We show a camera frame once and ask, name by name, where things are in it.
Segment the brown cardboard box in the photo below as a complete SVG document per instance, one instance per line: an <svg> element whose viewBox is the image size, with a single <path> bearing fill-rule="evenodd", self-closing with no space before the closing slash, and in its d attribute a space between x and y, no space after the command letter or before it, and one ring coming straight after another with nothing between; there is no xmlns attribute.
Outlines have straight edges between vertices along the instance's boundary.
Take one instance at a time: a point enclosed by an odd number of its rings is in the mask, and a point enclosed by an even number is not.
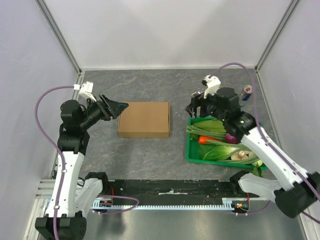
<svg viewBox="0 0 320 240"><path fill-rule="evenodd" d="M129 102L118 120L121 138L168 138L170 136L169 102Z"/></svg>

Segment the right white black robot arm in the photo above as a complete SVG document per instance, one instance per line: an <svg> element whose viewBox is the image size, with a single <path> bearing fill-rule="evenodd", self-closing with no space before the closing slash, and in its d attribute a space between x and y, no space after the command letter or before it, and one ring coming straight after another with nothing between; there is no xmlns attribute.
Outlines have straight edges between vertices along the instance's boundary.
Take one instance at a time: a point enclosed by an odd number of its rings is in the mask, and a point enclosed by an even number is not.
<svg viewBox="0 0 320 240"><path fill-rule="evenodd" d="M234 89L223 87L214 94L196 92L185 109L191 117L211 116L222 121L226 132L253 151L276 178L240 174L229 184L233 196L252 193L266 198L289 218L295 218L320 199L320 174L308 172L279 148L259 122L241 110Z"/></svg>

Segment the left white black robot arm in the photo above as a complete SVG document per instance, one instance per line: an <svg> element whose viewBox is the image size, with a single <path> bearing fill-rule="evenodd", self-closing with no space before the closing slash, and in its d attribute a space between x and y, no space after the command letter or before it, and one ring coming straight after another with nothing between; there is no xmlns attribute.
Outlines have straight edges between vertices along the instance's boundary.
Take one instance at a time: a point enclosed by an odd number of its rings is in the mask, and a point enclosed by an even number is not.
<svg viewBox="0 0 320 240"><path fill-rule="evenodd" d="M88 129L98 121L116 119L128 103L108 99L87 99L87 106L71 99L60 106L62 124L56 144L57 174L49 205L43 217L35 221L36 230L46 240L82 240L87 228L87 215L95 199L110 191L105 172L90 172L77 191L81 166L90 135Z"/></svg>

